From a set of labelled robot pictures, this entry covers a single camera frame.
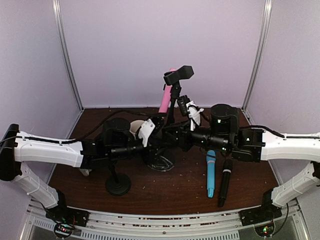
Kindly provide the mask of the taped base microphone stand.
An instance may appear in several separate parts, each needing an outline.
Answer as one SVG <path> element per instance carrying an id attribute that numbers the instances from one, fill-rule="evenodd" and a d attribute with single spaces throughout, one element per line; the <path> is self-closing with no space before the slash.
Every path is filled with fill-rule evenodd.
<path id="1" fill-rule="evenodd" d="M 153 170 L 166 172 L 171 170 L 175 165 L 174 157 L 171 156 L 170 150 L 172 146 L 167 145 L 162 139 L 162 128 L 166 124 L 175 123 L 174 108 L 175 104 L 178 104 L 177 100 L 180 96 L 182 87 L 180 85 L 181 80 L 188 80 L 194 75 L 193 68 L 191 66 L 184 65 L 179 69 L 171 68 L 163 76 L 165 84 L 171 87 L 170 91 L 170 103 L 166 113 L 161 119 L 154 118 L 153 123 L 157 124 L 155 127 L 155 134 L 161 131 L 160 139 L 153 139 L 151 141 L 151 149 L 143 159 L 145 163 Z"/>

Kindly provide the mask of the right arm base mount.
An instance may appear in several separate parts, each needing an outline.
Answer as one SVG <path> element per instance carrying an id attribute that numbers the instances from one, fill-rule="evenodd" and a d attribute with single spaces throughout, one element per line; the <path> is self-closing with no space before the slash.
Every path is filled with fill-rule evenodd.
<path id="1" fill-rule="evenodd" d="M 261 206 L 241 210 L 238 214 L 243 227 L 257 225 L 254 230 L 258 236 L 264 239 L 272 238 L 285 225 L 289 216 L 289 205 L 286 203 L 285 219 L 279 227 L 276 227 L 275 219 L 283 215 L 282 208 L 273 205 L 272 189 L 263 194 Z"/>

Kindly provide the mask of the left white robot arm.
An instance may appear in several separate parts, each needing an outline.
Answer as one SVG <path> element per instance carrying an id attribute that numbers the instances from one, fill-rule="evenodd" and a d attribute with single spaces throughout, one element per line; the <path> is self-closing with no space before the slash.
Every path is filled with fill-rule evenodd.
<path id="1" fill-rule="evenodd" d="M 105 188 L 113 196 L 122 196 L 131 188 L 130 178 L 116 173 L 115 164 L 136 156 L 151 165 L 163 158 L 168 145 L 156 134 L 162 123 L 147 119 L 131 133 L 128 120 L 116 117 L 101 123 L 101 133 L 92 140 L 43 138 L 20 131 L 11 124 L 0 142 L 0 179 L 14 182 L 37 199 L 51 218 L 71 215 L 64 194 L 44 183 L 27 166 L 27 162 L 55 163 L 78 169 L 108 167 L 111 176 Z"/>

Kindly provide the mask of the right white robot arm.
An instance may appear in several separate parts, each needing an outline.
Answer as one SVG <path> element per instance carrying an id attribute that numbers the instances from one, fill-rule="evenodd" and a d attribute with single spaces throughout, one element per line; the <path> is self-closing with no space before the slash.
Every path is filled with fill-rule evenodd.
<path id="1" fill-rule="evenodd" d="M 181 102 L 189 120 L 170 123 L 162 129 L 163 140 L 187 152 L 198 146 L 242 162 L 307 160 L 297 175 L 264 193 L 263 205 L 277 208 L 320 183 L 320 134 L 279 133 L 262 125 L 240 126 L 237 108 L 216 104 L 210 108 L 209 127 L 201 126 L 202 109 Z"/>

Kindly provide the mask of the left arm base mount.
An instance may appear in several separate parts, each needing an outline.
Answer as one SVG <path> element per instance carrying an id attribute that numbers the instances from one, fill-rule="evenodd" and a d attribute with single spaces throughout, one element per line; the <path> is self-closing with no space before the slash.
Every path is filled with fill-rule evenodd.
<path id="1" fill-rule="evenodd" d="M 70 237 L 76 230 L 76 226 L 86 227 L 89 219 L 89 212 L 72 207 L 68 207 L 65 195 L 57 190 L 58 201 L 57 206 L 53 208 L 43 208 L 46 217 L 51 219 L 55 225 L 53 233 L 58 239 L 66 239 Z"/>

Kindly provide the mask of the pink toy microphone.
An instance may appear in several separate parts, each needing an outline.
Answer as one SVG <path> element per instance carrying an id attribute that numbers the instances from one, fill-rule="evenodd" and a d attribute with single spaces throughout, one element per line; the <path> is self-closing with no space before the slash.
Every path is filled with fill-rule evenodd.
<path id="1" fill-rule="evenodd" d="M 166 113 L 168 111 L 170 100 L 171 100 L 171 89 L 172 89 L 171 85 L 167 85 L 166 83 L 164 84 L 163 97 L 158 110 L 159 113 Z"/>

